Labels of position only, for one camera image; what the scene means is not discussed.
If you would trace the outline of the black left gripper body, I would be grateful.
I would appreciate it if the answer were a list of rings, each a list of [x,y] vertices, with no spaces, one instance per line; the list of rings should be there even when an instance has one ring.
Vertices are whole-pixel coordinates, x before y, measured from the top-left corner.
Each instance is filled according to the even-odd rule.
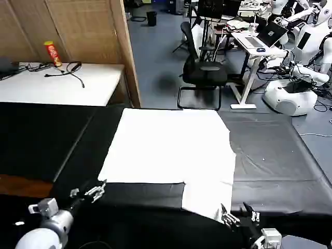
[[[91,203],[92,201],[93,197],[89,195],[72,196],[67,205],[67,211],[69,211],[72,216],[75,216],[83,205]]]

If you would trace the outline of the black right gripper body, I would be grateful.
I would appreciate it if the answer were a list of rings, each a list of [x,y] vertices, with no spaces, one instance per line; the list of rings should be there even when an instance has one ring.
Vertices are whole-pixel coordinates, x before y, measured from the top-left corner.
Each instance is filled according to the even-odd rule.
[[[240,238],[241,243],[255,243],[264,238],[260,222],[252,221],[251,218],[237,218],[232,229]]]

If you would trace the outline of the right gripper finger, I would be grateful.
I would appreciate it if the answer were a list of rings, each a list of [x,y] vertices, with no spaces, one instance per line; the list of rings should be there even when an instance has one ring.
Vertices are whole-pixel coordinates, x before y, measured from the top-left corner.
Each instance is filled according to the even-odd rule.
[[[243,202],[246,211],[251,215],[252,222],[260,222],[260,213],[256,212],[249,204]]]
[[[228,213],[223,204],[221,204],[221,209],[222,221],[228,228],[237,228],[241,225],[240,219],[235,217],[231,213]]]

